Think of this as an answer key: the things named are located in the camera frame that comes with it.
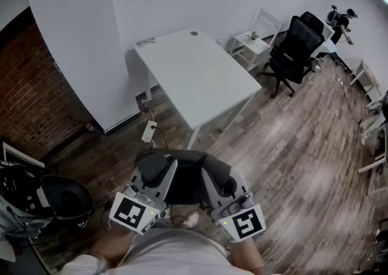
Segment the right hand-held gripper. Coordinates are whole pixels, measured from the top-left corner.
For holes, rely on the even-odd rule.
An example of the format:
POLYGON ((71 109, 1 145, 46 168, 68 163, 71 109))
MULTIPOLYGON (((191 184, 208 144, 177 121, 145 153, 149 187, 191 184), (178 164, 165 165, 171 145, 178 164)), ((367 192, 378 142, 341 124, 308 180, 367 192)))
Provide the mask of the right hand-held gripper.
POLYGON ((266 230, 261 206, 254 203, 252 192, 247 192, 241 174, 230 172, 232 196, 236 199, 222 206, 221 193, 227 182, 227 164, 215 157, 204 157, 201 161, 201 177, 206 192, 205 202, 215 208, 210 212, 210 217, 229 241, 242 242, 266 230))

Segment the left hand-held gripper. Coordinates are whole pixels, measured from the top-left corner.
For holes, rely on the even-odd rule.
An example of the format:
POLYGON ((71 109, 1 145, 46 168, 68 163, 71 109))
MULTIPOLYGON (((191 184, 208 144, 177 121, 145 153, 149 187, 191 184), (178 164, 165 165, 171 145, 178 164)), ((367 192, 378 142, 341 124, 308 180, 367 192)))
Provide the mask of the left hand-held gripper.
POLYGON ((162 218, 167 208, 164 199, 169 192, 178 161, 174 159, 162 163, 148 161, 145 171, 141 172, 135 167, 130 178, 129 185, 123 192, 117 192, 110 210, 109 219, 139 235, 144 235, 148 230, 162 218), (148 196, 141 190, 151 193, 148 196))

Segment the black backpack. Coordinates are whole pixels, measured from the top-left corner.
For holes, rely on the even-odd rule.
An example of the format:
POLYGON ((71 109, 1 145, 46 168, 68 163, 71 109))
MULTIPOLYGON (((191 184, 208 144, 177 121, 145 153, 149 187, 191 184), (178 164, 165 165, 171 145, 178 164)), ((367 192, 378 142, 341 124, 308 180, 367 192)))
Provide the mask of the black backpack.
MULTIPOLYGON (((167 205, 205 204, 212 207, 205 202, 206 192, 204 191, 201 177, 201 161, 204 157, 215 156, 203 151, 148 148, 138 153, 134 168, 138 167, 142 175, 148 161, 160 162, 162 166, 165 166, 167 162, 176 159, 178 161, 178 168, 163 202, 167 205)), ((222 189, 221 195, 223 199, 220 206, 236 198, 232 196, 232 183, 229 180, 231 170, 231 166, 227 164, 227 182, 222 189)), ((151 193, 147 190, 142 189, 140 192, 145 192, 152 198, 151 193)))

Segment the person's right forearm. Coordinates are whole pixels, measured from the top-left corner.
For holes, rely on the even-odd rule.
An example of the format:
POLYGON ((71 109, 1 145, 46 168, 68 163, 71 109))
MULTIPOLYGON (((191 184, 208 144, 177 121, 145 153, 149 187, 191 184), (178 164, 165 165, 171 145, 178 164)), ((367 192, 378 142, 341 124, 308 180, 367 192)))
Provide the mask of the person's right forearm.
POLYGON ((232 261, 236 267, 251 272, 264 267, 264 259, 251 237, 232 243, 230 249, 232 261))

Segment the person's left forearm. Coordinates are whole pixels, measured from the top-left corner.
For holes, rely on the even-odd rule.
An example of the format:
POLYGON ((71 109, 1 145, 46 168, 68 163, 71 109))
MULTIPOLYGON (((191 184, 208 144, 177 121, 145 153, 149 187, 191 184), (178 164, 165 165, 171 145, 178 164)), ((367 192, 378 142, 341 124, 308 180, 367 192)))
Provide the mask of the person's left forearm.
POLYGON ((121 225, 113 224, 88 252, 89 255, 105 260, 109 268, 116 268, 127 254, 136 233, 121 225))

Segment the person's white right shoe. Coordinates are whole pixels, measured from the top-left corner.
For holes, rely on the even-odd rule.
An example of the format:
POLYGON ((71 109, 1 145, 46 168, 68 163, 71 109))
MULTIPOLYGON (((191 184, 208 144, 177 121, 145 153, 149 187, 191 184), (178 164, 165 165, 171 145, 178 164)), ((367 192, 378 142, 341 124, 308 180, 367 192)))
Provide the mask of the person's white right shoe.
POLYGON ((199 213, 198 212, 191 212, 188 216, 186 216, 183 219, 181 225, 184 228, 193 228, 193 227, 197 226, 198 221, 199 221, 199 213))

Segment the person's white shirt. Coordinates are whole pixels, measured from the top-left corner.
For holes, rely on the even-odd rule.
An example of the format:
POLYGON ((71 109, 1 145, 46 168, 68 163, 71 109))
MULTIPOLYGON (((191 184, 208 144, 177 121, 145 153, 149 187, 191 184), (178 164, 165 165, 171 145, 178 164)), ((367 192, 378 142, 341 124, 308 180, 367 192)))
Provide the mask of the person's white shirt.
POLYGON ((82 254, 61 275, 253 275, 227 260, 222 246, 190 230, 152 228, 135 238, 117 267, 82 254))

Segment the black round equipment case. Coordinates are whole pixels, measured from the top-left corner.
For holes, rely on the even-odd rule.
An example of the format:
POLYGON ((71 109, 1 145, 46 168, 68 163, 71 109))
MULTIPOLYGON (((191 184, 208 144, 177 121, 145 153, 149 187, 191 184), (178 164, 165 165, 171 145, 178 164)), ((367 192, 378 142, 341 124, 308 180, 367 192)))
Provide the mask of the black round equipment case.
POLYGON ((48 204, 58 219, 88 216, 93 210, 92 195, 78 181, 55 175, 45 175, 40 181, 48 204))

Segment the grey equipment bundle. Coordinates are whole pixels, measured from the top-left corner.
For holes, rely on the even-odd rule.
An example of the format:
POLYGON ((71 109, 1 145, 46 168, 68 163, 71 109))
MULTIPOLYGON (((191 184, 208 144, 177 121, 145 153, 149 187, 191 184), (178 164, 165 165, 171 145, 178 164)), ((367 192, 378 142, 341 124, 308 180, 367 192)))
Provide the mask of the grey equipment bundle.
POLYGON ((0 236, 36 238, 55 216, 39 177, 0 161, 0 236))

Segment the small white side table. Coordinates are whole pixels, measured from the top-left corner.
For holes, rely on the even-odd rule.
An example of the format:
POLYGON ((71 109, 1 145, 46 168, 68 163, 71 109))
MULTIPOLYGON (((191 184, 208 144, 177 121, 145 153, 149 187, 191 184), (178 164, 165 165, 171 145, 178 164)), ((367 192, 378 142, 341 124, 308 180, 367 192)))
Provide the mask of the small white side table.
POLYGON ((257 65, 256 59, 269 50, 270 46, 261 39, 255 44, 247 44, 245 36, 247 32, 241 33, 232 39, 229 55, 243 60, 246 63, 245 69, 250 71, 257 65))

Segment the black mesh office chair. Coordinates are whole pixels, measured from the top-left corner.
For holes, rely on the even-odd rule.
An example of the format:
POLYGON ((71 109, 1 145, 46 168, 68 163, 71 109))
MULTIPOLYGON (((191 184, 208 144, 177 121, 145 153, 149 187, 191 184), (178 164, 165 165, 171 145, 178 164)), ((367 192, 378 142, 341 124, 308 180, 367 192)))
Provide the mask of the black mesh office chair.
POLYGON ((270 97, 277 95, 281 83, 295 93, 290 82, 300 84, 303 77, 311 71, 306 68, 311 63, 312 53, 324 42, 324 24, 311 12, 293 16, 286 37, 279 46, 274 46, 270 59, 264 64, 272 69, 271 73, 259 72, 257 76, 269 76, 276 79, 276 89, 270 97))

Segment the white wooden chair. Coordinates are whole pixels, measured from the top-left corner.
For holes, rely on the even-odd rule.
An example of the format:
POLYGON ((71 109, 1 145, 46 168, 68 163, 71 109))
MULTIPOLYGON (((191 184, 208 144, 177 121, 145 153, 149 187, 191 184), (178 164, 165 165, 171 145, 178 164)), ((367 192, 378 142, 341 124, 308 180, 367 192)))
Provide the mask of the white wooden chair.
POLYGON ((255 32, 261 40, 270 38, 267 43, 270 47, 283 27, 283 21, 280 21, 264 9, 261 9, 257 16, 252 18, 248 25, 248 31, 255 32))

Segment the small white desk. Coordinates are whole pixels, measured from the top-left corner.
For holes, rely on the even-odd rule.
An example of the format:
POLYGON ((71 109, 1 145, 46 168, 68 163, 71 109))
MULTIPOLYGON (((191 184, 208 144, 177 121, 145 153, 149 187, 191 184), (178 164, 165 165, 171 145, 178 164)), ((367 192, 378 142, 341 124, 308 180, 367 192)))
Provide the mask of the small white desk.
POLYGON ((360 64, 352 70, 351 75, 353 76, 353 79, 351 80, 350 85, 353 85, 354 83, 360 84, 365 95, 369 98, 370 102, 366 107, 373 105, 377 100, 382 98, 383 93, 380 90, 380 83, 363 59, 360 64))

